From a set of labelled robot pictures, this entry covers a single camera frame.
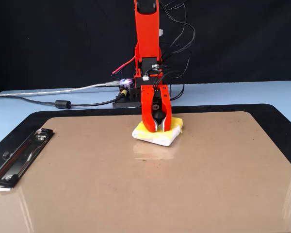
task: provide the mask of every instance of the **connector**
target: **connector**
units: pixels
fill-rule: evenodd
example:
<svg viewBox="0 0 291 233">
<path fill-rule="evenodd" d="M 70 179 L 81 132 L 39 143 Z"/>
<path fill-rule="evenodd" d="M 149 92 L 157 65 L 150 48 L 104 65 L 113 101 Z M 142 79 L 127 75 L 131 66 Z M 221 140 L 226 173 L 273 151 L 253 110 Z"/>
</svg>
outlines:
<svg viewBox="0 0 291 233">
<path fill-rule="evenodd" d="M 142 79 L 143 79 L 143 81 L 149 81 L 149 76 L 144 75 L 144 76 L 142 77 Z"/>
<path fill-rule="evenodd" d="M 121 95 L 124 95 L 124 97 L 127 95 L 128 91 L 127 90 L 123 90 L 121 91 Z"/>
</svg>

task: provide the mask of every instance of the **table surface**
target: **table surface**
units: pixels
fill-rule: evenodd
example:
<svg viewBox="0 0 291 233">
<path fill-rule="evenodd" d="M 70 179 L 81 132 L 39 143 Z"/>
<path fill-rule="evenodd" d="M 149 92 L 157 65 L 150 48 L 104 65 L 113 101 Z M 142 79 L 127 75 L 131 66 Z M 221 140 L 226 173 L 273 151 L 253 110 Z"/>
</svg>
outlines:
<svg viewBox="0 0 291 233">
<path fill-rule="evenodd" d="M 180 90 L 181 85 L 174 85 L 172 96 Z M 2 93 L 35 92 L 4 91 Z M 117 96 L 117 87 L 91 88 L 69 94 L 30 96 L 32 100 L 56 101 L 69 100 L 72 103 L 96 103 L 114 99 Z M 227 105 L 265 103 L 277 108 L 291 121 L 291 81 L 255 82 L 255 83 L 209 83 L 187 84 L 181 98 L 172 101 L 172 106 L 191 105 Z M 112 108 L 112 104 L 90 107 Z M 22 100 L 0 98 L 0 141 L 11 132 L 28 115 L 39 111 L 60 111 L 54 106 L 32 104 Z"/>
</svg>

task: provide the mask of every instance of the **clipboard clip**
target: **clipboard clip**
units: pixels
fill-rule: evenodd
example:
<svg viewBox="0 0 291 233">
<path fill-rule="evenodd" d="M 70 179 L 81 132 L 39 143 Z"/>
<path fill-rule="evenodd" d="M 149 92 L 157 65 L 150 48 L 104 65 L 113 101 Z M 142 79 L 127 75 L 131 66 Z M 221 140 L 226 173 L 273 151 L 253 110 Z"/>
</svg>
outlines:
<svg viewBox="0 0 291 233">
<path fill-rule="evenodd" d="M 10 191 L 16 186 L 53 135 L 53 130 L 39 129 L 32 132 L 14 153 L 3 154 L 6 161 L 0 167 L 0 191 Z"/>
</svg>

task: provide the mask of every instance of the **clipboard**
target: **clipboard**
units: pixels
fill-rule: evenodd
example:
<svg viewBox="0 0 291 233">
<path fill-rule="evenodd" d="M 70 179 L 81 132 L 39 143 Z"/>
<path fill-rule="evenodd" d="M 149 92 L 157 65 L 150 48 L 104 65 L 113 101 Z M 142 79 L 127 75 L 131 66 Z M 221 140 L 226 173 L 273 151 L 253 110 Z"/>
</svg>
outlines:
<svg viewBox="0 0 291 233">
<path fill-rule="evenodd" d="M 131 137 L 139 109 L 29 116 L 1 154 L 25 132 L 54 136 L 15 189 L 0 194 L 0 229 L 291 232 L 291 123 L 262 104 L 173 113 L 184 127 L 168 148 Z M 22 214 L 11 211 L 17 205 Z"/>
</svg>

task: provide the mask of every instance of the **black backdrop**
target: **black backdrop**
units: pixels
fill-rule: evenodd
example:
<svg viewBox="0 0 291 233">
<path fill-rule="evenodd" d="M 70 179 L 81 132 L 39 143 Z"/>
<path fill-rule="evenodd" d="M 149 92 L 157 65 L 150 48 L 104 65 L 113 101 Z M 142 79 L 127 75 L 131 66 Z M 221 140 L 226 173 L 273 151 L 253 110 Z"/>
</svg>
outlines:
<svg viewBox="0 0 291 233">
<path fill-rule="evenodd" d="M 291 80 L 291 0 L 188 0 L 186 7 L 196 29 L 186 83 Z M 181 19 L 183 9 L 171 14 Z M 161 41 L 181 31 L 163 13 L 160 24 Z M 118 80 L 110 73 L 135 43 L 132 0 L 0 0 L 0 91 Z M 168 64 L 183 69 L 187 57 Z"/>
</svg>

